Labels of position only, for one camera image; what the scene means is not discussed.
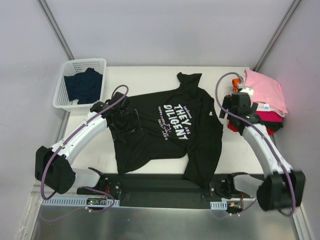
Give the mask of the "white plastic laundry basket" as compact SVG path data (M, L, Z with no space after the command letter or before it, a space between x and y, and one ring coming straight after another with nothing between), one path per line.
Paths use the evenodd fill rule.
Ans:
M99 92L98 101L103 100L104 87L106 81L107 61L104 58L84 58L74 59L65 62L60 70L59 77L52 100L52 105L57 109L63 109L68 112L86 111L93 104L78 104L78 99L69 101L67 88L64 77L74 76L78 73L85 72L86 69L92 68L102 75L101 89Z

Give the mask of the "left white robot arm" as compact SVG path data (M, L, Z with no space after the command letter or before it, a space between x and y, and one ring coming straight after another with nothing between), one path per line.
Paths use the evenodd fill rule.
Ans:
M133 133L142 133L137 110L128 98L95 103L79 126L51 147L41 146L35 154L35 178L40 192L49 187L64 194L72 187L88 187L99 195L106 189L102 173L94 168L78 169L72 164L79 153L98 134L109 129L114 142L124 143Z

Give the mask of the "red t shirt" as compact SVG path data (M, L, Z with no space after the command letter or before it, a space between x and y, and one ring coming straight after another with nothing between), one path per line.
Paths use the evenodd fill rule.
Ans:
M283 127L281 122L263 121L257 113L258 103L251 103L251 99L247 93L232 93L226 95L222 102L222 107L229 113L245 119L252 124L262 124L266 127L269 136L273 135L277 130ZM244 127L249 124L242 120L227 114L227 127L233 132L239 132L242 135Z

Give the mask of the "magenta t shirt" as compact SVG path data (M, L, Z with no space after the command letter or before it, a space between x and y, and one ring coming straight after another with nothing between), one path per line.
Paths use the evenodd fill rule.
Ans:
M264 122L282 123L283 118L274 111L256 111Z

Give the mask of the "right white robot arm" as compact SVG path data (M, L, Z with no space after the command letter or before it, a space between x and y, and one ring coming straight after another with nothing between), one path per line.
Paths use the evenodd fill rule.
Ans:
M254 183L247 173L234 176L225 184L225 193L232 198L242 192L255 192L255 198L264 211L291 209L288 216L301 205L306 176L283 158L272 142L262 119L256 114L258 104L251 102L246 92L233 92L217 103L219 117L227 118L246 140L257 157L264 180Z

